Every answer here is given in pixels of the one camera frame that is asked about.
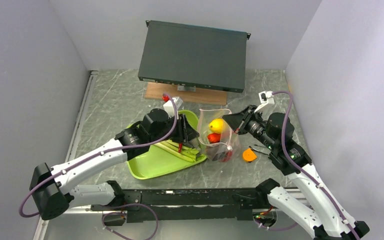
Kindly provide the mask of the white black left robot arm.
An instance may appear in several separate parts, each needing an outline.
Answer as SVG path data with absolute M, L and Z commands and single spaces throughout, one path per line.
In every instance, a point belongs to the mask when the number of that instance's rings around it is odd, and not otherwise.
M 102 146 L 62 164 L 37 165 L 32 174 L 29 195 L 37 207 L 33 216 L 52 220 L 66 210 L 84 205 L 119 209 L 125 194 L 115 180 L 83 185 L 95 174 L 146 154 L 152 145 L 172 141 L 188 145 L 199 137 L 198 121 L 184 113 L 173 116 L 160 108 L 152 109 Z

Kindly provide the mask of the yellow bell pepper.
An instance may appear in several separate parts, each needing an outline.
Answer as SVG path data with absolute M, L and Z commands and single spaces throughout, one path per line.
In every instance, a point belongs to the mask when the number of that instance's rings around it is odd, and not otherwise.
M 222 134 L 225 129 L 225 121 L 222 118 L 215 118 L 209 124 L 208 128 L 212 133 Z

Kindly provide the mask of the clear pink zip top bag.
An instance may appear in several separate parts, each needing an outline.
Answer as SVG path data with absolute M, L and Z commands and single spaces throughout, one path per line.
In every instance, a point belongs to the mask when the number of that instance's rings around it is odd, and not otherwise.
M 231 113 L 232 111 L 226 108 L 200 110 L 197 125 L 198 141 L 210 161 L 224 163 L 240 155 L 239 136 L 222 118 Z

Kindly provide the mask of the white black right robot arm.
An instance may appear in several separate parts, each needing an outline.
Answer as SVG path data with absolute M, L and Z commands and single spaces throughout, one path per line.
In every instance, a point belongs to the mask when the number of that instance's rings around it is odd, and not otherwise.
M 360 240 L 370 231 L 368 224 L 355 220 L 335 199 L 318 174 L 312 159 L 293 140 L 295 127 L 288 113 L 272 113 L 261 118 L 255 105 L 238 113 L 222 116 L 238 135 L 250 134 L 270 151 L 271 163 L 304 195 L 305 205 L 281 187 L 267 179 L 256 187 L 256 203 L 281 210 L 301 226 L 313 240 Z

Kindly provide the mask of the orange red chili pepper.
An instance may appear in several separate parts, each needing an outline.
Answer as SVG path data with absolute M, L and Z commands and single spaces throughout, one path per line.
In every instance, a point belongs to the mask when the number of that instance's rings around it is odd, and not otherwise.
M 207 135 L 207 140 L 210 144 L 219 143 L 221 140 L 221 134 L 220 133 L 211 133 Z

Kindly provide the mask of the red tomato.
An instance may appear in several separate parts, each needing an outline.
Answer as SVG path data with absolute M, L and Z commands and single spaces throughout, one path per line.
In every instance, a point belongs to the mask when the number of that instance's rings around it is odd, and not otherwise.
M 232 156 L 233 156 L 233 151 L 225 151 L 224 152 L 224 158 L 222 159 L 222 162 L 225 163 L 225 162 L 228 162 Z

